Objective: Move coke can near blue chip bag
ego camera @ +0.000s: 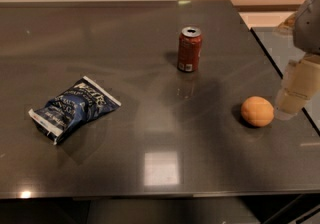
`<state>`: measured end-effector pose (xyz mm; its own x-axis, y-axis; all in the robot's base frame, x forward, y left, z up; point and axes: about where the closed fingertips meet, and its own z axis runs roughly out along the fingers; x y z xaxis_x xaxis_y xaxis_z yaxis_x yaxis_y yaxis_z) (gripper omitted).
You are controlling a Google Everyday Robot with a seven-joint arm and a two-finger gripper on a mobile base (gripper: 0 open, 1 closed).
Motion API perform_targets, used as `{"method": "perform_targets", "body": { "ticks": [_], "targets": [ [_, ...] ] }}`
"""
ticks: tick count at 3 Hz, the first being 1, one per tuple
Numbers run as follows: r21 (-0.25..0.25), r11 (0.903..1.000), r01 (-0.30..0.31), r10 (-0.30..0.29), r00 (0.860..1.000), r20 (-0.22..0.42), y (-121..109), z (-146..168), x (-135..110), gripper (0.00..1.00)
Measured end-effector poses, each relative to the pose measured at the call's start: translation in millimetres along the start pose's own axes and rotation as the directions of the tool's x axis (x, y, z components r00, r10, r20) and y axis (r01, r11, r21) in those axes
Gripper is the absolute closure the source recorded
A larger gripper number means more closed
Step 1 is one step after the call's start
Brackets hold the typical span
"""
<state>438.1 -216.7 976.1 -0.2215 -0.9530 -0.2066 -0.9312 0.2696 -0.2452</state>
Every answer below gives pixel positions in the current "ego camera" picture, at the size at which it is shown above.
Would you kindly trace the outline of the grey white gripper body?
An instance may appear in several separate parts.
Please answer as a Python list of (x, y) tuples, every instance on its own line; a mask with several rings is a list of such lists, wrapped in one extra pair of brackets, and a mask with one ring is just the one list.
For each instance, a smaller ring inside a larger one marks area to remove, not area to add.
[(304, 52), (320, 54), (320, 0), (305, 0), (298, 8), (293, 41)]

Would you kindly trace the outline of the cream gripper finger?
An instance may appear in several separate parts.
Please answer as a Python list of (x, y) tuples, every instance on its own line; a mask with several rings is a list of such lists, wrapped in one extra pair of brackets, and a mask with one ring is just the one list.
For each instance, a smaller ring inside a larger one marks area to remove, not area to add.
[(299, 61), (290, 60), (275, 100), (274, 116), (289, 120), (320, 90), (320, 56), (306, 53)]
[(295, 21), (296, 21), (296, 12), (294, 12), (293, 14), (288, 16), (283, 22), (281, 22), (273, 30), (273, 32), (281, 36), (292, 36), (293, 30), (295, 27)]

